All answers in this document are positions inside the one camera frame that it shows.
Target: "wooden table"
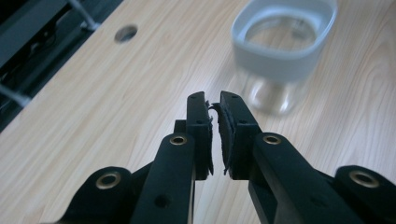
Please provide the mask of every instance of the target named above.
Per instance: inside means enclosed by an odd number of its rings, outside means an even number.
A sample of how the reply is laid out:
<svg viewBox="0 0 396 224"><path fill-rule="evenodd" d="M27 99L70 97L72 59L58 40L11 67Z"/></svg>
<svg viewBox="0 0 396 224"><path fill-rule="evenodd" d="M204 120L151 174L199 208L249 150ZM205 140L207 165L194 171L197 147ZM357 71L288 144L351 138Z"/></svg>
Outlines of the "wooden table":
<svg viewBox="0 0 396 224"><path fill-rule="evenodd" d="M240 93L230 29L245 1L124 1L0 135L0 222L51 222L98 169L153 160L186 99ZM115 33L135 24L118 44ZM255 112L316 168L357 164L396 182L396 3L345 0L302 107ZM197 182L195 223L258 223L246 181Z"/></svg>

